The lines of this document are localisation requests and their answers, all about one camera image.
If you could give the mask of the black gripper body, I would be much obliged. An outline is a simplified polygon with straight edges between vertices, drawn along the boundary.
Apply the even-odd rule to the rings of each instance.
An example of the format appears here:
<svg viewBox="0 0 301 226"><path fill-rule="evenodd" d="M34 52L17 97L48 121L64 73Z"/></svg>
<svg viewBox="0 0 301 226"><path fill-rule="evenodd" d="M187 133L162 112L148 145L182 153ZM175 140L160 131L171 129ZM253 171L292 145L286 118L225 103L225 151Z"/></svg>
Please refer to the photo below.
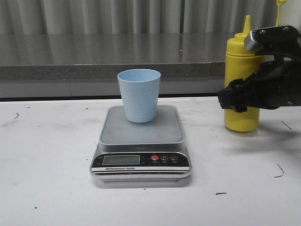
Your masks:
<svg viewBox="0 0 301 226"><path fill-rule="evenodd" d="M253 73L253 107L274 110L301 105L300 60L269 61Z"/></svg>

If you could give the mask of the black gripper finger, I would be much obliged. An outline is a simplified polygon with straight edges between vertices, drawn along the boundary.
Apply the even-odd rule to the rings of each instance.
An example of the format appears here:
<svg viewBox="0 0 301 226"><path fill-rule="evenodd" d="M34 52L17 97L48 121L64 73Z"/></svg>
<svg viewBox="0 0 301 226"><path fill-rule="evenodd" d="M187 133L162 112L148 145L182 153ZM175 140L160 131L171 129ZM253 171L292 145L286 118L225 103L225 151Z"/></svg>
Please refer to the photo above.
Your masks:
<svg viewBox="0 0 301 226"><path fill-rule="evenodd" d="M231 109L237 113L247 112L249 108L259 109L256 103L255 78L258 72L252 73L245 80L232 80L227 87L217 93L222 109Z"/></svg>

